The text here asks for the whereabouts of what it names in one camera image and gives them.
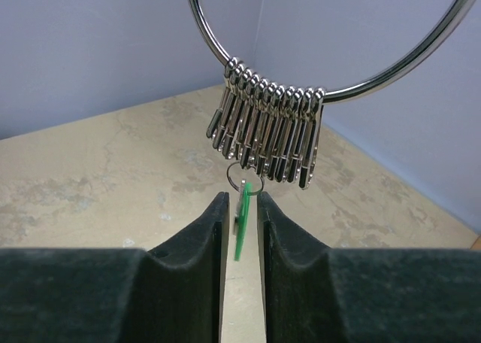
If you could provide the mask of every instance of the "metal ring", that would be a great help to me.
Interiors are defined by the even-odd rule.
[[[454,31],[462,21],[475,1],[476,0],[454,0],[443,18],[428,33],[428,35],[394,65],[391,65],[380,73],[369,77],[367,80],[363,80],[349,87],[327,91],[322,103],[326,105],[334,102],[344,102],[357,99],[362,96],[367,96],[377,90],[381,90],[399,80],[427,59],[449,37],[449,35],[451,35],[452,31]],[[216,58],[225,65],[229,61],[230,56],[225,51],[224,47],[222,47],[217,41],[215,35],[210,29],[204,13],[202,12],[199,0],[189,0],[189,4],[195,22],[197,23],[197,27],[207,43],[207,46]]]
[[[233,162],[231,165],[228,166],[227,171],[225,172],[226,175],[227,175],[228,183],[231,184],[231,186],[234,189],[236,189],[238,192],[241,191],[240,187],[232,180],[231,176],[228,173],[231,171],[232,166],[240,164],[240,163],[241,162],[239,162],[239,161]],[[262,191],[264,190],[264,178],[262,176],[258,176],[258,178],[261,181],[261,188],[257,191],[247,193],[248,196],[256,196],[256,195],[262,193]]]

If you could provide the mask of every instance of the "brown object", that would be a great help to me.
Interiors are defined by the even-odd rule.
[[[473,246],[471,247],[473,250],[481,250],[481,236],[476,239]]]

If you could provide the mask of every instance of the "marble tabletop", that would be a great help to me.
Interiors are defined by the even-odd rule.
[[[205,138],[221,95],[211,87],[0,141],[0,247],[148,249],[219,191],[236,199],[228,162]],[[469,248],[477,238],[326,128],[310,188],[267,182],[266,190],[333,247]],[[228,262],[229,342],[265,341],[255,224],[253,208],[241,260]]]

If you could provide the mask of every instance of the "lavender wall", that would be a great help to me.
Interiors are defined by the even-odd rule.
[[[451,1],[264,0],[256,67],[304,86],[358,82],[410,50]],[[481,232],[480,0],[416,70],[325,112],[329,126]]]
[[[261,0],[203,2],[253,63]],[[212,86],[222,71],[186,0],[0,0],[0,138]]]

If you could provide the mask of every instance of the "green object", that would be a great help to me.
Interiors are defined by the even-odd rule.
[[[242,203],[240,206],[239,216],[237,217],[237,239],[235,242],[235,255],[234,260],[236,262],[241,258],[242,245],[244,244],[244,236],[246,235],[247,218],[249,216],[249,203],[250,195],[253,185],[247,183],[242,192]]]

